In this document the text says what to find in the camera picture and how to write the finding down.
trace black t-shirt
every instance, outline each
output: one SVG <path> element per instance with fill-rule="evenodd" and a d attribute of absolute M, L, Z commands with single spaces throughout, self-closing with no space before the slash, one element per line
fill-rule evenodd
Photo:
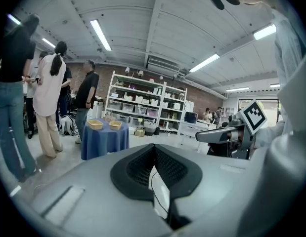
<path fill-rule="evenodd" d="M 80 85 L 77 96 L 76 96 L 76 106 L 77 108 L 86 108 L 86 101 L 89 95 L 91 87 L 95 87 L 97 90 L 99 81 L 99 75 L 95 71 L 90 71 L 87 73 L 86 78 L 83 83 Z M 91 99 L 91 108 L 93 107 L 95 92 Z"/>
<path fill-rule="evenodd" d="M 18 36 L 4 37 L 0 47 L 0 81 L 21 81 L 25 62 L 33 60 L 34 51 L 35 43 L 25 31 L 18 32 Z"/>
<path fill-rule="evenodd" d="M 64 79 L 63 79 L 63 83 L 67 81 L 67 79 L 71 79 L 72 77 L 72 73 L 70 72 L 70 69 L 68 67 L 66 67 L 66 71 L 64 74 Z M 70 86 L 66 86 L 60 89 L 60 96 L 66 96 L 68 89 L 70 89 Z"/>

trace woman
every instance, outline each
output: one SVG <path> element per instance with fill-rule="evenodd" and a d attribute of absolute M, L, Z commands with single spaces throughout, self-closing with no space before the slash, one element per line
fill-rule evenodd
<path fill-rule="evenodd" d="M 203 120 L 208 122 L 212 121 L 212 114 L 210 113 L 210 108 L 206 108 L 206 112 L 203 113 Z"/>
<path fill-rule="evenodd" d="M 26 144 L 23 126 L 22 76 L 27 76 L 34 56 L 35 44 L 31 36 L 39 20 L 37 15 L 30 15 L 3 37 L 0 45 L 0 147 L 8 169 L 21 182 L 24 181 L 24 173 L 9 132 L 9 125 L 12 126 L 12 134 L 25 170 L 28 174 L 33 174 L 36 164 Z"/>
<path fill-rule="evenodd" d="M 39 130 L 39 139 L 43 154 L 55 158 L 57 151 L 63 146 L 59 140 L 55 112 L 60 88 L 63 82 L 66 64 L 62 56 L 66 54 L 67 44 L 59 42 L 55 47 L 55 54 L 45 56 L 39 65 L 39 86 L 33 97 L 33 108 Z"/>

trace person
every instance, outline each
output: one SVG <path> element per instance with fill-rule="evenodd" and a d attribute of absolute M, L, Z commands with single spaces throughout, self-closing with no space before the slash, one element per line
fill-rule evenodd
<path fill-rule="evenodd" d="M 59 139 L 55 112 L 66 64 L 62 56 L 66 54 L 67 44 L 60 41 L 55 47 L 55 54 L 46 56 L 39 66 L 39 86 L 33 98 L 36 112 L 39 139 L 43 154 L 50 158 L 56 157 L 56 151 L 62 151 Z"/>
<path fill-rule="evenodd" d="M 9 171 L 20 181 L 25 174 L 34 174 L 36 163 L 25 141 L 23 125 L 23 82 L 34 57 L 35 43 L 31 40 L 40 18 L 30 15 L 20 25 L 3 37 L 0 44 L 0 147 Z M 18 152 L 23 160 L 23 172 L 19 156 L 14 147 L 9 124 Z"/>
<path fill-rule="evenodd" d="M 221 114 L 221 110 L 222 110 L 222 107 L 218 107 L 218 110 L 216 111 L 216 118 L 213 122 L 213 124 L 216 124 L 217 126 L 219 125 L 220 123 L 220 118 L 222 117 L 222 114 Z"/>
<path fill-rule="evenodd" d="M 79 138 L 76 140 L 76 144 L 82 142 L 87 113 L 88 110 L 93 107 L 95 91 L 99 81 L 99 75 L 94 69 L 95 63 L 93 61 L 87 60 L 84 63 L 83 70 L 87 75 L 76 95 L 76 106 L 78 109 L 75 122 L 79 132 Z"/>
<path fill-rule="evenodd" d="M 275 24 L 275 58 L 277 62 L 277 74 L 282 89 L 291 76 L 297 70 L 300 62 L 306 54 L 306 32 L 294 9 L 286 0 L 234 0 L 244 4 L 264 3 L 271 8 L 273 23 Z M 272 141 L 292 131 L 292 125 L 287 118 L 285 110 L 281 109 L 283 120 L 274 127 L 260 129 L 252 144 L 252 150 L 270 146 Z"/>
<path fill-rule="evenodd" d="M 67 93 L 70 89 L 70 81 L 72 78 L 72 73 L 70 72 L 70 69 L 66 67 L 63 83 L 60 89 L 60 94 L 57 102 L 57 109 L 56 109 L 56 124 L 57 128 L 59 130 L 59 113 L 58 113 L 58 107 L 60 109 L 60 116 L 64 117 L 67 115 Z"/>
<path fill-rule="evenodd" d="M 39 56 L 39 61 L 37 66 L 32 66 L 30 68 L 30 72 L 27 75 L 27 77 L 30 79 L 28 82 L 28 91 L 26 94 L 26 112 L 27 112 L 27 118 L 28 118 L 28 126 L 29 126 L 29 132 L 28 132 L 28 138 L 31 139 L 34 134 L 34 109 L 33 109 L 33 97 L 34 93 L 36 91 L 36 88 L 38 86 L 38 82 L 36 81 L 37 78 L 39 78 L 39 65 L 41 60 L 48 55 L 48 52 L 42 51 Z"/>
<path fill-rule="evenodd" d="M 210 113 L 210 108 L 206 108 L 206 112 L 203 113 L 203 120 L 211 122 L 212 114 Z"/>

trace blue tablecloth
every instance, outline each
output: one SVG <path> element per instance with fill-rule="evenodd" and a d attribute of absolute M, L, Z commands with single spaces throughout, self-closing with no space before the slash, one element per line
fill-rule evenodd
<path fill-rule="evenodd" d="M 82 159 L 88 160 L 98 156 L 104 156 L 108 152 L 117 152 L 129 148 L 129 127 L 124 122 L 120 130 L 111 130 L 109 123 L 101 118 L 97 120 L 103 123 L 101 130 L 92 130 L 87 122 L 82 139 Z"/>

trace shelf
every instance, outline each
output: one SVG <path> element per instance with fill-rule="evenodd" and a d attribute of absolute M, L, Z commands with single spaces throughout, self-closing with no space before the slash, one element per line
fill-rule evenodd
<path fill-rule="evenodd" d="M 138 90 L 138 89 L 131 89 L 131 88 L 126 88 L 126 87 L 117 86 L 117 85 L 112 85 L 111 87 L 119 89 L 119 90 L 123 90 L 123 91 L 126 91 L 126 92 L 136 92 L 138 94 L 142 94 L 142 95 L 145 95 L 145 96 L 161 97 L 161 95 L 157 95 L 157 94 L 153 94 L 153 93 L 148 93 L 146 91 L 142 91 L 142 90 Z"/>
<path fill-rule="evenodd" d="M 148 87 L 163 87 L 162 84 L 157 83 L 157 82 L 151 82 L 151 81 L 147 81 L 147 80 L 143 80 L 143 79 L 139 79 L 139 78 L 135 78 L 135 77 L 128 77 L 128 76 L 123 76 L 123 75 L 114 75 L 119 81 L 125 81 L 125 82 L 130 82 L 130 83 L 134 83 L 134 84 L 140 84 L 140 85 L 144 85 L 144 86 L 148 86 Z"/>
<path fill-rule="evenodd" d="M 152 116 L 149 116 L 149 115 L 146 115 L 146 114 L 130 113 L 130 112 L 125 112 L 125 111 L 117 110 L 117 109 L 113 109 L 113 108 L 107 108 L 107 110 L 113 111 L 113 112 L 118 112 L 118 113 L 130 114 L 130 115 L 134 115 L 134 116 L 141 116 L 141 117 L 146 117 L 146 118 L 151 118 L 151 119 L 157 119 L 157 117 L 152 117 Z"/>
<path fill-rule="evenodd" d="M 163 109 L 182 113 L 181 110 L 176 110 L 176 109 L 172 109 L 172 108 L 163 107 Z"/>
<path fill-rule="evenodd" d="M 136 102 L 136 101 L 126 100 L 126 99 L 120 98 L 120 97 L 109 97 L 109 98 L 110 98 L 110 99 L 114 99 L 114 100 L 120 100 L 120 101 L 128 102 L 128 103 L 134 103 L 134 104 L 139 104 L 139 105 L 154 107 L 154 108 L 157 108 L 157 109 L 159 108 L 159 106 L 156 106 L 156 105 L 143 104 L 143 103 L 139 103 L 139 102 Z"/>
<path fill-rule="evenodd" d="M 167 85 L 166 85 L 166 91 L 169 91 L 169 92 L 172 92 L 172 93 L 176 93 L 176 94 L 180 94 L 182 92 L 183 93 L 186 92 L 185 90 L 177 89 L 177 88 L 170 87 L 170 86 L 167 86 Z"/>
<path fill-rule="evenodd" d="M 167 128 L 167 129 L 165 129 L 162 125 L 159 125 L 158 127 L 160 128 L 161 131 L 178 132 L 178 130 L 175 129 L 175 128 Z"/>
<path fill-rule="evenodd" d="M 177 120 L 177 119 L 172 119 L 172 118 L 159 118 L 159 119 L 162 119 L 162 120 L 167 120 L 167 121 L 180 122 L 180 120 Z"/>
<path fill-rule="evenodd" d="M 176 98 L 173 98 L 173 97 L 164 97 L 164 99 L 168 99 L 168 100 L 172 100 L 172 101 L 175 101 L 175 102 L 184 103 L 184 100 L 179 100 L 179 99 L 176 99 Z"/>

